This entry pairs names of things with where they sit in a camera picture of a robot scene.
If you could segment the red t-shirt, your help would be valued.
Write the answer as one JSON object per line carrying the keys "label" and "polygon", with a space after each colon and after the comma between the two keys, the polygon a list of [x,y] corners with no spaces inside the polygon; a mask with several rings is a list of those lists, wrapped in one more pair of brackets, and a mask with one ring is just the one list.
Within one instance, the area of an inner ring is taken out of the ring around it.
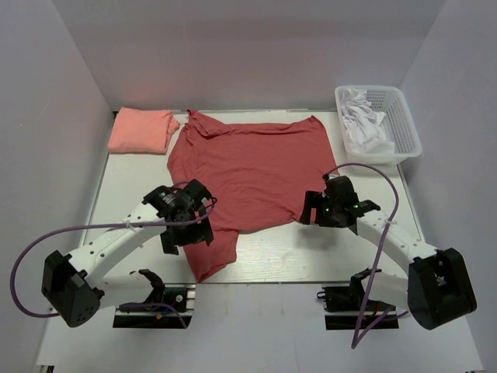
{"label": "red t-shirt", "polygon": [[335,165],[326,129],[314,116],[291,124],[224,124],[190,110],[167,166],[174,183],[198,180],[217,198],[209,217],[213,242],[184,248],[196,280],[236,261],[241,232],[298,221],[306,192],[323,190],[322,176]]}

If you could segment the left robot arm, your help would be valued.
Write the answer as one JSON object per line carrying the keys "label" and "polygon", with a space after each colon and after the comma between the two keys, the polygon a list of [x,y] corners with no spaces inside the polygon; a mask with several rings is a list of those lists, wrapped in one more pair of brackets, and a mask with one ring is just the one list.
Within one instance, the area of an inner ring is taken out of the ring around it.
{"label": "left robot arm", "polygon": [[190,244],[211,244],[209,215],[216,202],[198,180],[155,188],[122,222],[102,225],[104,232],[88,244],[67,254],[51,253],[43,267],[43,296],[71,328],[112,306],[121,312],[169,309],[176,314],[180,304],[165,301],[166,285],[155,272],[138,269],[123,277],[109,272],[154,237],[166,254]]}

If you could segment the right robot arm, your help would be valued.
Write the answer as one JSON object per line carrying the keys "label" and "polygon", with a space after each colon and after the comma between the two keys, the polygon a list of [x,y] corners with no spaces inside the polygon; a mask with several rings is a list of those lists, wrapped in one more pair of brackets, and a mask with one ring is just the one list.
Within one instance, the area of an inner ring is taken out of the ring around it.
{"label": "right robot arm", "polygon": [[304,225],[347,228],[382,246],[404,277],[367,268],[354,274],[348,286],[319,293],[330,312],[385,309],[396,306],[411,313],[424,329],[435,329],[474,312],[477,300],[462,255],[416,239],[395,224],[371,200],[360,200],[346,176],[328,178],[322,192],[307,191],[300,217]]}

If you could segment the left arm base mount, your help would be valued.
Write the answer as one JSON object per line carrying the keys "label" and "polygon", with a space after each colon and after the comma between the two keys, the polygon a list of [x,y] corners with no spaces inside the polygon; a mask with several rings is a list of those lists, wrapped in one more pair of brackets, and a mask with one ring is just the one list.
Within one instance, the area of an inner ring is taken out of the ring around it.
{"label": "left arm base mount", "polygon": [[195,298],[195,284],[165,285],[140,306],[117,308],[113,328],[186,329],[193,317]]}

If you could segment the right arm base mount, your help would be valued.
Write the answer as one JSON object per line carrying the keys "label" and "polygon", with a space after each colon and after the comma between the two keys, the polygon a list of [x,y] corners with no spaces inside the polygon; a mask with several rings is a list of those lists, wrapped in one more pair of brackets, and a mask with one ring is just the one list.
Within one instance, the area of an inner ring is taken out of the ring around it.
{"label": "right arm base mount", "polygon": [[[360,302],[341,284],[325,286],[317,292],[316,298],[322,302],[325,313],[325,329],[328,331],[354,330],[360,312]],[[368,301],[360,329],[365,329],[381,314],[390,308],[383,302]]]}

